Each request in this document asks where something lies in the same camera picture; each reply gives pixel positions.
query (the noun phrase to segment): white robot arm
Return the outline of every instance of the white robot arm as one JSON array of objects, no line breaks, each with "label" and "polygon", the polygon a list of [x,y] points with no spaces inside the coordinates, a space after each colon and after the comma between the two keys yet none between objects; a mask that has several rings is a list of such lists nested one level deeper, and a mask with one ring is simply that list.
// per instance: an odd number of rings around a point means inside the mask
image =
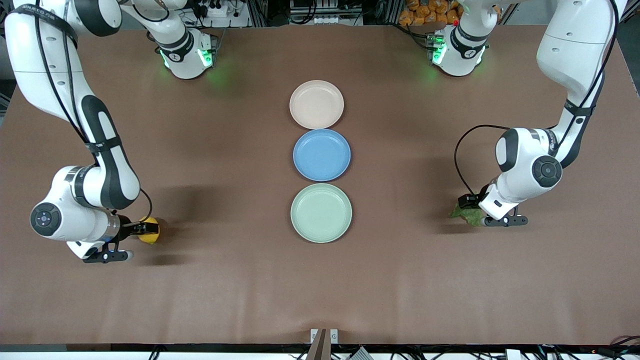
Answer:
[{"label": "white robot arm", "polygon": [[[458,26],[440,31],[442,46],[432,61],[453,76],[469,74],[483,55],[486,39],[497,21],[494,4],[510,0],[461,0],[465,12]],[[505,216],[521,202],[553,189],[563,169],[578,156],[582,134],[604,82],[607,44],[626,0],[559,0],[538,48],[540,70],[567,89],[558,125],[549,129],[513,128],[498,140],[496,160],[502,173],[478,195],[459,204],[479,206],[488,222]]]},{"label": "white robot arm", "polygon": [[[201,74],[211,66],[201,59],[201,45],[210,44],[209,35],[188,31],[166,3],[159,3],[167,11],[165,19],[136,16],[157,41],[167,42],[159,43],[167,54],[176,54],[165,62],[177,77]],[[9,57],[25,98],[42,111],[70,122],[95,159],[93,165],[59,170],[49,194],[31,213],[31,226],[39,235],[66,241],[85,262],[130,259],[132,253],[118,250],[118,242],[130,234],[157,232],[157,225],[132,223],[108,210],[131,205],[140,192],[140,182],[109,111],[84,79],[76,51],[76,33],[103,37],[118,31],[120,5],[133,9],[133,4],[116,0],[16,0],[15,10],[5,20]],[[135,12],[149,6],[139,4]],[[115,244],[114,250],[109,250],[109,243]]]}]

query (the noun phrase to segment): wire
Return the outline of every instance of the wire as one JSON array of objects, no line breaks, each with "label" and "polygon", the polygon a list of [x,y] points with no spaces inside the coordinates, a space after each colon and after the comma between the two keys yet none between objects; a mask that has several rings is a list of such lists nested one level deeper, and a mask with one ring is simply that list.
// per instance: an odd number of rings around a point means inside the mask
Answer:
[{"label": "wire", "polygon": [[391,357],[389,358],[389,360],[394,360],[394,356],[396,356],[396,355],[400,355],[404,360],[409,360],[409,359],[407,359],[406,356],[402,355],[402,353],[395,352],[395,351],[393,353],[391,353]]},{"label": "wire", "polygon": [[566,353],[567,353],[567,355],[569,355],[573,360],[580,360],[577,356],[575,356],[575,355],[573,354],[573,352],[570,352],[569,350],[567,350],[567,349],[563,349],[563,348],[561,348],[561,347],[558,347],[558,349],[560,349],[560,351],[564,351],[564,352],[566,352]]},{"label": "wire", "polygon": [[240,6],[238,6],[238,0],[236,0],[236,5],[231,5],[231,1],[227,1],[227,4],[229,5],[229,7],[233,10],[240,10],[243,8],[244,6],[244,2],[242,2],[242,4]]},{"label": "wire", "polygon": [[356,18],[356,21],[354,21],[354,22],[353,22],[353,25],[355,25],[355,24],[358,22],[358,19],[359,19],[361,16],[363,17],[363,18],[362,18],[362,22],[363,22],[362,24],[364,25],[364,15],[367,15],[368,13],[372,13],[372,12],[374,12],[374,11],[376,11],[376,8],[369,9],[369,10],[368,10],[368,11],[366,11],[366,12],[362,12],[362,11],[360,11],[360,13],[358,14],[358,17]]},{"label": "wire", "polygon": [[408,25],[407,25],[407,27],[406,27],[406,30],[409,32],[409,36],[411,36],[411,39],[413,40],[413,42],[415,42],[415,43],[416,43],[416,45],[418,45],[419,47],[421,47],[421,48],[423,48],[423,49],[427,49],[427,50],[428,50],[428,49],[434,49],[434,48],[435,48],[435,47],[433,47],[433,46],[427,46],[427,45],[424,45],[424,44],[422,44],[421,42],[419,42],[419,41],[418,41],[418,38],[421,38],[421,39],[425,39],[425,38],[418,37],[418,34],[416,34],[416,33],[412,32],[412,31],[411,31],[411,29],[409,29],[409,26],[408,26]]},{"label": "wire", "polygon": [[624,338],[624,339],[622,339],[622,340],[620,340],[620,341],[618,341],[618,342],[616,342],[616,343],[611,344],[611,346],[622,345],[622,344],[624,344],[624,343],[628,343],[629,341],[636,340],[636,339],[640,339],[640,335],[635,335],[635,336],[625,336],[625,338]]},{"label": "wire", "polygon": [[296,360],[300,360],[300,359],[302,359],[302,357],[303,357],[307,352],[309,352],[309,350],[308,350],[308,349],[307,349],[307,350],[305,350],[305,351],[303,351],[303,352],[302,352],[302,354],[300,354]]},{"label": "wire", "polygon": [[297,24],[297,25],[304,25],[304,24],[310,22],[314,18],[314,16],[316,16],[316,10],[317,10],[317,6],[318,6],[316,0],[311,0],[311,1],[312,2],[309,4],[309,11],[305,15],[305,17],[302,19],[302,21],[299,21],[299,22],[295,21],[295,20],[291,19],[291,16],[289,16],[289,22],[291,22],[293,24]]},{"label": "wire", "polygon": [[[76,92],[74,90],[74,76],[71,70],[71,60],[69,59],[69,44],[67,42],[67,34],[65,34],[64,32],[63,32],[63,37],[64,37],[63,41],[64,41],[64,48],[65,48],[65,60],[67,62],[67,77],[69,81],[69,96],[71,96],[71,107],[73,107],[74,116],[76,117],[76,122],[77,122],[77,125],[74,125],[73,122],[71,122],[71,124],[76,130],[76,133],[78,133],[78,136],[80,136],[80,139],[82,139],[82,141],[86,143],[88,142],[87,135],[84,129],[82,128],[82,125],[80,124],[80,116],[78,116],[78,110],[76,108]],[[91,155],[93,156],[93,164],[97,166],[98,157],[94,153],[91,153]]]},{"label": "wire", "polygon": [[133,0],[131,1],[131,6],[133,7],[133,10],[138,14],[138,16],[140,16],[142,19],[145,19],[146,21],[150,21],[150,22],[161,22],[161,21],[164,21],[164,20],[166,20],[166,19],[169,17],[169,15],[170,15],[169,9],[167,9],[165,6],[163,6],[162,8],[166,11],[166,14],[164,15],[164,17],[163,17],[162,19],[159,19],[159,20],[152,20],[152,19],[149,19],[148,17],[145,17],[144,15],[142,15],[142,14],[138,11],[138,8],[137,8],[137,7],[136,7],[136,5],[133,3]]},{"label": "wire", "polygon": [[149,197],[149,194],[147,194],[147,192],[143,188],[140,188],[140,192],[145,194],[145,197],[147,198],[147,201],[149,202],[149,212],[147,213],[147,215],[142,220],[136,221],[136,222],[132,222],[130,224],[123,225],[122,227],[130,227],[130,226],[140,225],[143,222],[147,221],[148,218],[151,217],[151,212],[153,212],[153,210],[154,210],[154,203],[151,201],[151,197]]},{"label": "wire", "polygon": [[151,349],[149,360],[157,360],[158,357],[160,357],[160,351],[168,351],[168,349],[164,345],[154,345],[154,347]]},{"label": "wire", "polygon": [[402,31],[403,33],[405,33],[407,35],[412,35],[412,36],[417,37],[417,38],[427,38],[427,35],[416,34],[416,33],[412,32],[411,30],[404,29],[402,26],[396,24],[395,22],[386,22],[383,25],[391,25],[394,28]]},{"label": "wire", "polygon": [[460,137],[460,140],[458,140],[458,143],[456,144],[456,149],[453,150],[453,163],[456,165],[456,171],[458,172],[458,176],[460,176],[460,180],[462,180],[462,183],[467,187],[467,190],[469,190],[469,194],[471,195],[475,195],[475,193],[473,192],[473,190],[471,190],[471,187],[465,181],[465,178],[462,176],[462,173],[460,172],[460,167],[458,166],[458,147],[460,146],[462,139],[464,139],[467,135],[469,135],[470,132],[472,132],[475,129],[479,129],[480,127],[492,127],[494,129],[502,129],[502,130],[509,129],[508,127],[498,126],[498,125],[489,125],[489,124],[476,125],[471,129],[467,130],[467,132]]},{"label": "wire", "polygon": [[518,10],[518,5],[520,5],[520,3],[514,4],[513,5],[513,9],[511,10],[511,12],[509,13],[509,16],[507,16],[506,19],[503,19],[502,22],[500,23],[501,25],[506,25],[507,22],[509,20],[511,20],[511,17],[513,16],[513,14],[516,12],[516,10]]},{"label": "wire", "polygon": [[267,19],[267,17],[264,15],[264,12],[262,11],[260,4],[256,2],[253,4],[253,6],[258,10],[260,17],[262,17],[262,21],[264,21],[264,23],[267,24],[267,26],[269,26],[269,19]]},{"label": "wire", "polygon": [[629,9],[627,9],[627,11],[622,13],[622,16],[620,17],[621,19],[624,19],[627,15],[629,15],[630,13],[634,12],[634,8],[640,4],[640,0],[637,0],[636,2],[634,2],[633,5],[629,6]]},{"label": "wire", "polygon": [[[609,56],[611,55],[611,51],[613,50],[613,45],[616,43],[616,35],[618,34],[618,7],[616,6],[616,3],[614,2],[614,0],[609,0],[609,3],[611,4],[611,8],[613,9],[613,14],[614,14],[614,22],[613,22],[613,34],[611,35],[611,42],[609,43],[609,49],[607,50],[607,55],[605,56],[602,65],[600,66],[600,70],[598,71],[598,75],[596,75],[595,79],[593,80],[593,83],[591,84],[591,87],[589,88],[589,91],[587,92],[587,95],[584,96],[584,99],[582,100],[582,102],[580,103],[580,106],[578,106],[579,108],[583,107],[584,104],[587,102],[587,100],[589,99],[589,96],[591,96],[591,93],[593,92],[593,90],[596,87],[596,84],[598,83],[602,83],[601,82],[601,76],[602,76],[602,72],[604,71],[604,67],[607,66],[607,62],[609,62]],[[560,146],[563,144],[564,139],[566,139],[566,136],[569,134],[569,131],[571,130],[571,127],[573,126],[573,123],[575,122],[575,118],[573,117],[571,119],[571,122],[569,123],[569,126],[567,126],[566,131],[564,132],[562,139],[560,140],[560,142],[558,143],[556,149],[560,149]]]}]

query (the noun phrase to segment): green leaf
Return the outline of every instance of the green leaf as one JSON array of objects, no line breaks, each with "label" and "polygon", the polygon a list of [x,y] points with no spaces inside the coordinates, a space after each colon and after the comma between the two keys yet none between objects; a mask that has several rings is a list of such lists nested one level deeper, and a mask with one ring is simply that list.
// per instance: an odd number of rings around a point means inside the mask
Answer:
[{"label": "green leaf", "polygon": [[461,217],[471,226],[482,226],[484,213],[481,209],[461,209],[458,204],[449,214],[450,218]]}]

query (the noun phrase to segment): green plate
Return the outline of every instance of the green plate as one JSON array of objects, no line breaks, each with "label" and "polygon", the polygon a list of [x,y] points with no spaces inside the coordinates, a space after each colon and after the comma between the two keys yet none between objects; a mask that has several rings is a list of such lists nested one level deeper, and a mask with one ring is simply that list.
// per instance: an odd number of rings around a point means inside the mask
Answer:
[{"label": "green plate", "polygon": [[328,243],[349,229],[351,203],[334,185],[309,185],[293,199],[291,223],[303,238],[314,243]]}]

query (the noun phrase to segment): brown tabletop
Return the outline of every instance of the brown tabletop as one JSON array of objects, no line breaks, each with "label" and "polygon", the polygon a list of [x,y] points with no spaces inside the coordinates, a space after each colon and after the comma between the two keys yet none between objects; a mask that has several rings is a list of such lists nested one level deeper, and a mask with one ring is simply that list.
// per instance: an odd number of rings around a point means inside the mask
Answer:
[{"label": "brown tabletop", "polygon": [[[173,77],[144,32],[81,39],[86,78],[166,223],[130,239],[128,263],[87,265],[37,236],[31,208],[56,171],[91,162],[70,126],[16,93],[0,127],[0,342],[294,343],[333,327],[345,343],[608,343],[640,332],[640,101],[619,48],[577,161],[525,202],[529,225],[472,228],[457,139],[476,124],[548,127],[566,92],[536,65],[541,26],[498,27],[477,70],[452,78],[394,28],[235,29],[218,66]],[[332,184],[351,199],[338,241],[289,220],[311,182],[291,154],[302,82],[337,85],[332,128],[353,161]],[[500,131],[465,140],[478,190],[499,173]],[[142,217],[140,197],[122,211]]]}]

